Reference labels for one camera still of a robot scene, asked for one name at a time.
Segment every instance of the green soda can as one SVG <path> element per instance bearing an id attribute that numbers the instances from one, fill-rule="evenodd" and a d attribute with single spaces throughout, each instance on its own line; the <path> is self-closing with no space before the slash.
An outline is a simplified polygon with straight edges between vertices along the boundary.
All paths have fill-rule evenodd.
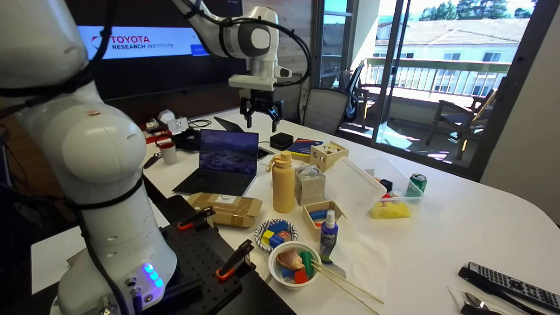
<path id="1" fill-rule="evenodd" d="M 425 175 L 422 174 L 412 174 L 410 176 L 410 183 L 408 184 L 406 197 L 420 197 L 422 193 L 426 190 L 426 185 L 428 180 Z"/>

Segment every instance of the laptop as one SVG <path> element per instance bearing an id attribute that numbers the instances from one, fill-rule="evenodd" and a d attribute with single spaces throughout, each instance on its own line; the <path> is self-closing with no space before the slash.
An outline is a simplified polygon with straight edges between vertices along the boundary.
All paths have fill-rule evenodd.
<path id="1" fill-rule="evenodd" d="M 222 119 L 220 117 L 214 116 L 214 119 L 220 124 L 222 125 L 222 127 L 227 130 L 227 131 L 233 131 L 233 132 L 245 132 L 243 131 L 243 128 L 241 128 L 238 124 L 234 123 L 234 122 L 230 122 L 227 121 L 225 119 Z M 270 154 L 274 154 L 274 152 L 268 151 L 267 149 L 261 148 L 259 147 L 259 155 L 257 157 L 257 160 L 260 160 L 262 158 L 264 158 L 267 155 Z"/>
<path id="2" fill-rule="evenodd" d="M 203 129 L 198 169 L 173 189 L 242 196 L 256 176 L 259 134 Z"/>

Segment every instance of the tree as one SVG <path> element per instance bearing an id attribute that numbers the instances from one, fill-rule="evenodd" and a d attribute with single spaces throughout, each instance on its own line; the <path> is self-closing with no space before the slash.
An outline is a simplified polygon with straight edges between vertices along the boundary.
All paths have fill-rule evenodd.
<path id="1" fill-rule="evenodd" d="M 460 0 L 457 4 L 459 20 L 508 18 L 507 0 Z"/>
<path id="2" fill-rule="evenodd" d="M 529 18 L 529 17 L 531 17 L 531 12 L 529 12 L 525 9 L 519 8 L 519 9 L 515 10 L 514 15 L 515 15 L 515 18 Z"/>
<path id="3" fill-rule="evenodd" d="M 437 8 L 425 8 L 420 16 L 420 21 L 440 21 L 440 20 L 457 20 L 457 8 L 449 0 L 447 3 L 442 2 Z"/>

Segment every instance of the book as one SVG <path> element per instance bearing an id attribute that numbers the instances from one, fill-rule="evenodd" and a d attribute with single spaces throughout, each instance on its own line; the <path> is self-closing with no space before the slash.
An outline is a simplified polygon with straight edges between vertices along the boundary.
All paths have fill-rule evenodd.
<path id="1" fill-rule="evenodd" d="M 309 163 L 311 156 L 311 147 L 320 146 L 322 144 L 322 141 L 298 138 L 293 142 L 293 145 L 288 148 L 288 151 L 292 152 L 293 159 Z"/>

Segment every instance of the black box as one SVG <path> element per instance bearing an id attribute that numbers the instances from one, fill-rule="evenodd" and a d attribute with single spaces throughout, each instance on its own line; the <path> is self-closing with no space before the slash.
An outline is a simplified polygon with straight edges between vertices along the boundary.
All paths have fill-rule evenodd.
<path id="1" fill-rule="evenodd" d="M 270 136 L 270 147 L 284 151 L 293 144 L 293 136 L 280 132 L 274 136 Z"/>

